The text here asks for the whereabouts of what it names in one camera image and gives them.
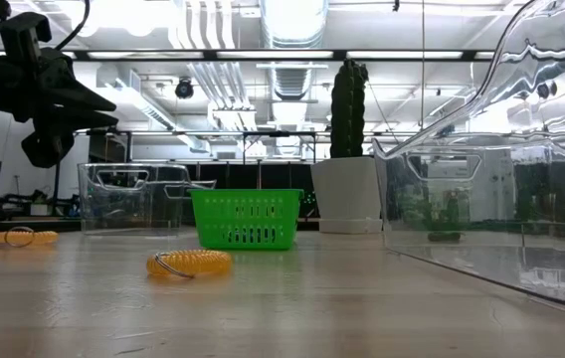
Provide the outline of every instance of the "ventilation duct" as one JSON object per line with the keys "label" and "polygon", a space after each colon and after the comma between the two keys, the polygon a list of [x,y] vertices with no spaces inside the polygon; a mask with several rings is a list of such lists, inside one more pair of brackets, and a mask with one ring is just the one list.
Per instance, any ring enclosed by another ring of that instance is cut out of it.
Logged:
{"label": "ventilation duct", "polygon": [[[328,0],[260,0],[263,38],[271,49],[317,49],[322,46]],[[274,93],[283,100],[302,99],[313,70],[272,69]]]}

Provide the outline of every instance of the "yellow coiled keychain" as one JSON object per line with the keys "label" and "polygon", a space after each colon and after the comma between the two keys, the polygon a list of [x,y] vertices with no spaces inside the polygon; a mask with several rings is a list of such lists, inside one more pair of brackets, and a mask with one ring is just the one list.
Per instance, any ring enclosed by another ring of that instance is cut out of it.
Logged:
{"label": "yellow coiled keychain", "polygon": [[54,243],[59,234],[56,232],[39,232],[27,227],[13,228],[7,232],[0,232],[0,244],[8,244],[15,248],[23,248],[29,245],[41,245]]}
{"label": "yellow coiled keychain", "polygon": [[207,250],[157,253],[147,259],[147,271],[152,274],[176,274],[194,278],[198,273],[226,273],[232,268],[227,253]]}

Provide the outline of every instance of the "black cable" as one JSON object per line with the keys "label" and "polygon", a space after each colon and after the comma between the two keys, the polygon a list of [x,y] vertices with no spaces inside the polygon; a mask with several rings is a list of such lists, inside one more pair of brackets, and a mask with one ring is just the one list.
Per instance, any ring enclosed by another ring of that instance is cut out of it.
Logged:
{"label": "black cable", "polygon": [[91,0],[84,0],[86,4],[86,8],[84,9],[84,18],[80,22],[80,24],[70,33],[64,41],[62,41],[59,45],[55,47],[55,50],[61,51],[70,41],[72,41],[75,36],[84,28],[86,21],[88,20],[88,16],[91,14]]}

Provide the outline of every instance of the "green basket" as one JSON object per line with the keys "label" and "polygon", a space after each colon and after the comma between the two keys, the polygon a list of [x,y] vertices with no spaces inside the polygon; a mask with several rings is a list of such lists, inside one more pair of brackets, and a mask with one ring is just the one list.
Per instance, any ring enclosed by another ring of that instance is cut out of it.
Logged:
{"label": "green basket", "polygon": [[199,242],[207,249],[288,250],[302,190],[192,190]]}

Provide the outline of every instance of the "cactus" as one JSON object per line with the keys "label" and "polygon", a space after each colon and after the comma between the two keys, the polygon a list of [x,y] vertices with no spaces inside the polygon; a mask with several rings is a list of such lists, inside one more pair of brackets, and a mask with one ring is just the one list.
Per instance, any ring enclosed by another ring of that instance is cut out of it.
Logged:
{"label": "cactus", "polygon": [[362,156],[366,67],[345,60],[331,92],[331,158]]}

